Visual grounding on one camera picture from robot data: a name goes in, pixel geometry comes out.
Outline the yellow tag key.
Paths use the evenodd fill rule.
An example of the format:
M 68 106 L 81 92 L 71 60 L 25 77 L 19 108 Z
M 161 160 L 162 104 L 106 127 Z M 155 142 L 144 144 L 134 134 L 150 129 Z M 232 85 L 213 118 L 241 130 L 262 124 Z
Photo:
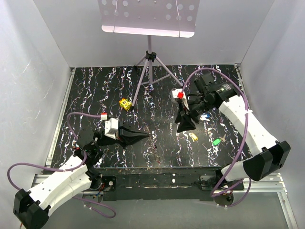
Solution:
M 197 137 L 196 134 L 190 133 L 189 136 L 190 136 L 190 138 L 191 138 L 194 142 L 195 142 L 195 141 L 198 141 L 198 137 Z

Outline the metal key ring disc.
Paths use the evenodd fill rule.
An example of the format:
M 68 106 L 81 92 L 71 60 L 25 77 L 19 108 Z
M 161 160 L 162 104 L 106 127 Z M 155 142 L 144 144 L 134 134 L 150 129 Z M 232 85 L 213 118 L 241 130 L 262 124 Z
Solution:
M 151 152 L 152 152 L 152 155 L 154 157 L 154 160 L 160 164 L 161 163 L 161 157 L 159 156 L 158 152 L 157 152 L 157 146 L 156 144 L 154 143 L 154 140 L 153 140 L 153 135 L 150 133 L 150 136 L 149 136 L 149 141 L 150 141 L 150 149 L 151 149 Z

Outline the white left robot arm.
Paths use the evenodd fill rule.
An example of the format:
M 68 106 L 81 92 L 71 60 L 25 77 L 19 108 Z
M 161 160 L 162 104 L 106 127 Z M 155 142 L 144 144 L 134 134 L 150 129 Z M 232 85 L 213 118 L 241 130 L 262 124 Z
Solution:
M 114 138 L 104 131 L 82 129 L 75 144 L 74 154 L 41 183 L 15 194 L 13 213 L 27 229 L 40 229 L 49 216 L 62 204 L 85 190 L 100 191 L 114 178 L 104 177 L 95 169 L 103 155 L 103 146 L 119 144 L 123 148 L 150 135 L 147 132 L 119 126 Z

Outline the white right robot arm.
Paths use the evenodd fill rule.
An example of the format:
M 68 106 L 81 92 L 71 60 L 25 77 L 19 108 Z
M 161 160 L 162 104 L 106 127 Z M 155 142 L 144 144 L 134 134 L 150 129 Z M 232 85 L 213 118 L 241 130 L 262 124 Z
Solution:
M 218 109 L 234 125 L 247 145 L 252 157 L 243 161 L 234 160 L 231 164 L 216 171 L 213 186 L 228 189 L 234 181 L 250 178 L 259 181 L 283 167 L 291 150 L 286 141 L 278 141 L 257 120 L 248 108 L 248 102 L 241 89 L 231 80 L 216 83 L 210 73 L 195 79 L 198 94 L 189 100 L 185 85 L 171 91 L 171 98 L 178 103 L 175 123 L 177 131 L 196 129 L 199 116 L 212 109 Z

